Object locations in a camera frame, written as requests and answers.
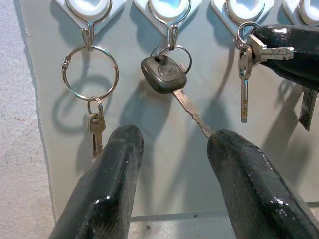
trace white plastic mount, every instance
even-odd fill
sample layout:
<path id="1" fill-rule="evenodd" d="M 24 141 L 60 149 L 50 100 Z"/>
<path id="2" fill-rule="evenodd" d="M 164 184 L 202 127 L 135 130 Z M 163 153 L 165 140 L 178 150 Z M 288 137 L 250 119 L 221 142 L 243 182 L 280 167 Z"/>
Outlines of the white plastic mount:
<path id="1" fill-rule="evenodd" d="M 148 7 L 148 0 L 134 0 L 134 3 L 160 33 L 167 36 L 166 27 L 152 16 Z M 188 0 L 152 0 L 151 5 L 154 14 L 170 26 L 170 24 L 181 18 L 187 11 Z M 188 16 L 178 23 L 177 26 L 181 27 L 196 12 L 200 5 L 201 0 L 191 0 L 191 9 Z"/>
<path id="2" fill-rule="evenodd" d="M 68 8 L 65 0 L 55 0 L 62 9 L 79 25 L 80 28 L 87 28 L 87 25 L 79 20 Z M 71 7 L 79 17 L 94 22 L 106 13 L 109 7 L 109 0 L 69 0 Z M 94 25 L 94 35 L 98 34 L 125 6 L 126 0 L 113 0 L 109 15 Z"/>
<path id="3" fill-rule="evenodd" d="M 319 24 L 319 0 L 284 0 L 283 7 L 293 25 L 317 25 Z"/>
<path id="4" fill-rule="evenodd" d="M 258 23 L 258 21 L 270 11 L 274 4 L 275 0 L 229 0 L 228 11 L 231 17 L 240 24 L 254 20 L 262 11 L 260 16 L 254 20 L 254 22 Z M 211 0 L 211 6 L 231 33 L 236 35 L 238 24 L 229 17 L 226 10 L 226 0 Z"/>

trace white hook base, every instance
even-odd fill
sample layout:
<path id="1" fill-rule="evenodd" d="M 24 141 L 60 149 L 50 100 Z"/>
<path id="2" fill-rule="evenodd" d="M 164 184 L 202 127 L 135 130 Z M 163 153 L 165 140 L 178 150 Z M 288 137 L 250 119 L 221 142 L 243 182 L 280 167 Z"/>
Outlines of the white hook base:
<path id="1" fill-rule="evenodd" d="M 181 27 L 197 11 L 201 2 L 202 0 L 191 0 L 190 12 L 182 22 L 177 24 L 178 27 Z M 149 11 L 148 0 L 134 0 L 134 3 L 145 17 L 159 30 L 159 32 L 164 36 L 167 36 L 166 27 L 162 23 L 158 22 Z M 182 17 L 183 13 L 185 13 L 188 7 L 188 0 L 152 0 L 151 4 L 156 16 L 170 24 L 179 17 Z"/>
<path id="2" fill-rule="evenodd" d="M 304 25 L 299 16 L 300 0 L 284 0 L 283 8 L 293 25 Z M 319 2 L 310 6 L 310 0 L 304 0 L 301 6 L 301 17 L 307 25 L 319 24 Z"/>
<path id="3" fill-rule="evenodd" d="M 258 5 L 263 5 L 263 4 L 265 4 L 265 8 L 262 11 L 261 15 L 259 16 L 259 18 L 255 20 L 256 23 L 258 23 L 258 21 L 262 19 L 270 11 L 270 9 L 275 4 L 275 0 L 259 0 Z M 211 6 L 215 10 L 215 12 L 218 14 L 218 16 L 222 19 L 222 21 L 225 23 L 225 25 L 228 27 L 228 29 L 231 31 L 231 33 L 235 36 L 237 34 L 237 29 L 239 26 L 227 14 L 226 7 L 225 7 L 225 0 L 211 0 Z M 249 21 L 250 18 L 253 18 L 254 16 L 251 16 L 248 14 L 246 17 L 243 15 L 232 16 L 232 17 L 236 21 L 242 24 L 246 21 Z"/>
<path id="4" fill-rule="evenodd" d="M 55 0 L 61 8 L 79 25 L 80 28 L 87 28 L 87 25 L 79 20 L 73 13 L 69 10 L 66 5 L 65 0 Z M 86 18 L 88 21 L 93 22 L 103 15 L 103 13 L 107 10 L 109 5 L 109 0 L 100 0 L 98 4 L 95 4 L 96 1 L 92 0 L 72 0 L 70 3 L 79 4 L 79 8 L 75 9 L 77 12 L 81 11 L 80 16 Z M 125 6 L 126 0 L 113 0 L 112 1 L 112 9 L 109 15 L 102 20 L 101 22 L 94 25 L 94 35 L 97 35 Z M 88 6 L 96 5 L 96 8 L 88 8 Z"/>

